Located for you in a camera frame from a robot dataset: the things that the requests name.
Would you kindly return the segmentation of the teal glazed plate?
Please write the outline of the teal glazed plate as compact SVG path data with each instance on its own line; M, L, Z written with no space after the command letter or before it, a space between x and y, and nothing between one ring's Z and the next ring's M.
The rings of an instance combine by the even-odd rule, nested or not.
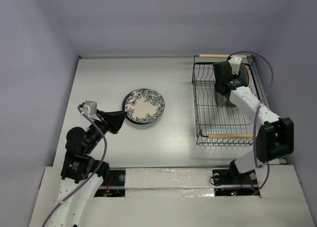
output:
M250 75L249 75L248 68L244 64L240 65L239 73L240 73L240 78L242 78L242 80L249 86L249 84L250 84ZM227 101L226 105L229 108L236 107L229 100Z

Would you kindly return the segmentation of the dark reindeer pattern plate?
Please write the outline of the dark reindeer pattern plate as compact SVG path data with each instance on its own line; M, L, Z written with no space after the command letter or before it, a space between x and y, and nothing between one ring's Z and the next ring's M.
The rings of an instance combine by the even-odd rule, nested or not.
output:
M227 106L227 98L215 91L215 101L218 107L225 107Z

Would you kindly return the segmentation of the beige wooden plate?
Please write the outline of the beige wooden plate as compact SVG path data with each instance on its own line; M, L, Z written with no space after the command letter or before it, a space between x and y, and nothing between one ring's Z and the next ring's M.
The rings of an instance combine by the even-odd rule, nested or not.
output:
M251 82L252 82L252 78L251 78L251 72L250 69L247 65L243 64L244 70L247 74L247 81L248 81L248 87L251 88Z

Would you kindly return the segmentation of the brown rimmed cream plate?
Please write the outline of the brown rimmed cream plate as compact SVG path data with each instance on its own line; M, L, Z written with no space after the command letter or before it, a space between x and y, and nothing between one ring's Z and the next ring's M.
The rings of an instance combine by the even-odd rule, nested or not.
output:
M127 118L127 120L133 124L137 124L137 125L146 125L146 124L151 124L153 122L156 122L156 120L146 120L146 121L142 121L142 120L132 120L130 118Z

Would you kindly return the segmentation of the blue floral white plate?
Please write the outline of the blue floral white plate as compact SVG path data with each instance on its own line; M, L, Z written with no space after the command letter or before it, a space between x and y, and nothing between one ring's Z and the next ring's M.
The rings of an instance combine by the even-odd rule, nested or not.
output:
M154 90L141 88L130 92L122 102L122 110L132 120L157 120L165 109L163 96Z

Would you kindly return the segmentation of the black wire dish rack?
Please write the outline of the black wire dish rack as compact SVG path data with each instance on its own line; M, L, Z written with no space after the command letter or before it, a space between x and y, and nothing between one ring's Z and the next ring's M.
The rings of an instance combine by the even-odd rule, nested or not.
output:
M218 60L194 56L192 84L196 144L205 146L253 145L253 122L233 104L219 107L212 65Z

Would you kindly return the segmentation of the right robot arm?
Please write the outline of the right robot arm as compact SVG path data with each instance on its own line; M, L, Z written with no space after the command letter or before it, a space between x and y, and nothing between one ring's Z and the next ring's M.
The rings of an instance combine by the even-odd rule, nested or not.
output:
M253 149L216 171L215 185L240 184L255 168L294 152L294 122L272 112L251 91L240 72L240 57L213 64L214 93L218 107L234 104L253 121Z

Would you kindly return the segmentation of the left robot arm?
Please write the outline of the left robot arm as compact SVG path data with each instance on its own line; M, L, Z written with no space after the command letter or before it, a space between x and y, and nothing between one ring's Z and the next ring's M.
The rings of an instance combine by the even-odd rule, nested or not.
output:
M85 108L86 105L79 105L78 111L90 122L90 126L87 130L74 127L66 135L66 153L56 206L46 217L45 227L80 226L97 189L109 181L110 168L104 161L106 133L117 134L127 113L100 110L89 113L84 111Z

